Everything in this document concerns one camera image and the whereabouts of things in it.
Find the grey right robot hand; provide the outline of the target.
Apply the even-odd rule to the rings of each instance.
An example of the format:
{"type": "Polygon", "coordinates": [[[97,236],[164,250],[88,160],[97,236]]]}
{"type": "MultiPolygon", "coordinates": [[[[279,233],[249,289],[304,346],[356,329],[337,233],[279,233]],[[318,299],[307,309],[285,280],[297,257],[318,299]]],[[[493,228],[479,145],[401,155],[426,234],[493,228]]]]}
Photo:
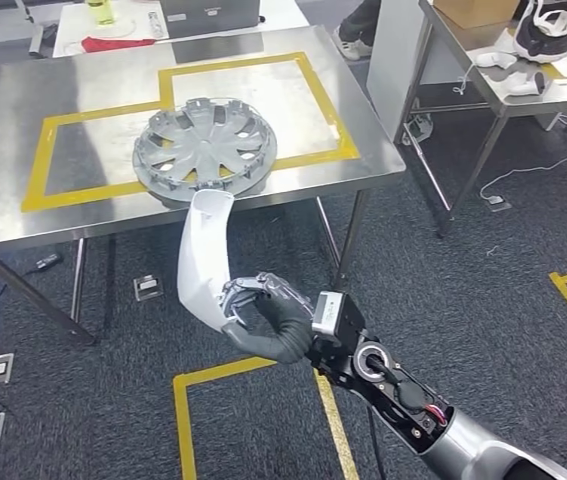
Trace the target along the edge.
{"type": "Polygon", "coordinates": [[[293,364],[305,358],[312,345],[311,301],[273,273],[231,280],[223,287],[220,306],[227,319],[221,332],[243,353],[293,364]],[[260,336],[246,330],[238,309],[248,303],[254,304],[273,334],[260,336]]]}

